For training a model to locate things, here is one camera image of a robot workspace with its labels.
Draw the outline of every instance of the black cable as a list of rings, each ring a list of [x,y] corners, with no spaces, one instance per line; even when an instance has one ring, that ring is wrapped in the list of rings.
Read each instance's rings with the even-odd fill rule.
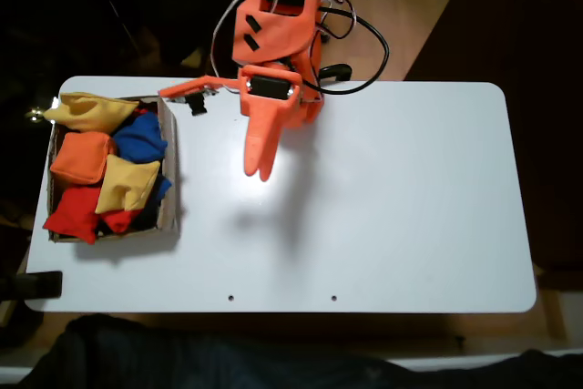
[[[332,36],[334,38],[336,38],[337,40],[344,40],[354,29],[354,25],[356,25],[356,20],[355,20],[355,16],[356,13],[354,12],[354,7],[353,4],[351,3],[350,0],[343,0],[344,2],[346,2],[346,4],[348,4],[348,7],[350,8],[350,14],[351,14],[351,20],[350,20],[350,26],[348,27],[348,30],[342,34],[341,36],[337,36],[333,31],[330,30],[330,28],[328,26],[326,26],[324,24],[324,21],[322,20],[321,23],[319,23],[318,25],[320,26],[320,28],[329,36]]]
[[[319,10],[323,11],[324,13],[328,13],[328,14],[343,15],[343,16],[349,17],[349,18],[353,17],[353,15],[350,12],[343,11],[342,9],[334,9],[334,8],[327,8],[325,6],[320,6]],[[389,54],[390,54],[389,45],[387,44],[386,40],[381,35],[381,33],[379,31],[377,31],[376,28],[374,28],[374,26],[372,26],[366,20],[364,20],[363,18],[361,18],[357,15],[356,21],[358,22],[359,25],[364,26],[368,31],[370,31],[374,36],[376,36],[376,39],[379,40],[379,42],[381,42],[381,45],[383,45],[383,49],[384,49],[383,62],[379,66],[379,69],[376,71],[376,73],[368,81],[366,81],[364,84],[361,84],[360,86],[355,87],[355,88],[350,88],[348,90],[325,90],[319,86],[315,86],[314,84],[312,84],[309,81],[306,81],[305,79],[303,80],[304,85],[311,88],[312,90],[319,91],[320,93],[324,93],[326,95],[350,95],[352,93],[356,93],[357,91],[361,91],[361,90],[367,88],[368,86],[370,86],[374,81],[376,81],[379,78],[379,76],[383,73],[384,68],[386,67],[386,63],[389,61]]]

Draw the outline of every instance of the dark fabric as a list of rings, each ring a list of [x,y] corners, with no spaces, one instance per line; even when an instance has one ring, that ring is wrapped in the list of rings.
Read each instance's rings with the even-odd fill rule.
[[[23,388],[580,388],[583,357],[537,351],[473,370],[414,373],[382,360],[145,328],[105,315],[71,322]]]
[[[113,139],[118,145],[118,155],[137,164],[163,159],[168,145],[160,135],[158,116],[151,112],[136,118],[128,127],[120,129]]]

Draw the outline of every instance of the black bracket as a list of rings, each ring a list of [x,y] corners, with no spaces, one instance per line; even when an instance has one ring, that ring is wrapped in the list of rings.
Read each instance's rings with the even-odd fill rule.
[[[350,78],[353,77],[353,68],[347,64],[322,67],[318,73],[318,79],[328,79],[329,77],[335,77],[337,81],[350,81]]]

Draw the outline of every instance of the orange bean bag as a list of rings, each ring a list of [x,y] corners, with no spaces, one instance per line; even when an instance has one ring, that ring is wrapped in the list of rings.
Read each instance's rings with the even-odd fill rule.
[[[116,144],[102,132],[69,132],[51,165],[51,172],[73,184],[95,184],[103,179],[107,155]]]

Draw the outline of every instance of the orange plastic part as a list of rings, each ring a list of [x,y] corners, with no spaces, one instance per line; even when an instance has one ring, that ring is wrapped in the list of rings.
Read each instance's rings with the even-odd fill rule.
[[[316,16],[320,0],[304,0],[302,11],[296,15],[281,15],[262,11],[263,0],[244,0],[237,8],[233,59],[239,64],[262,64],[295,55],[309,48],[316,30]],[[251,15],[261,30],[254,32],[247,21]],[[259,45],[253,50],[245,35]]]
[[[316,76],[322,57],[322,41],[316,29],[316,22],[321,18],[319,6],[320,0],[304,0],[303,8],[277,5],[271,13],[267,0],[244,0],[237,9],[233,44],[233,59],[244,65],[238,78],[205,76],[159,91],[162,97],[174,98],[208,88],[237,88],[241,114],[250,118],[244,160],[244,170],[249,176],[259,171],[261,180],[266,181],[271,175],[283,129],[311,123],[322,110],[323,97],[303,84],[304,79],[318,83]],[[259,30],[251,28],[253,20],[249,20],[249,15],[259,24]],[[245,36],[255,41],[258,46],[255,50]],[[287,63],[278,62],[284,58]],[[289,81],[290,95],[286,100],[253,95],[248,84],[254,75]]]
[[[287,100],[255,96],[247,83],[253,75],[278,77],[290,81],[292,91]],[[283,127],[298,112],[302,76],[289,70],[247,65],[239,71],[240,112],[249,117],[245,139],[245,173],[260,172],[262,181],[271,175]]]

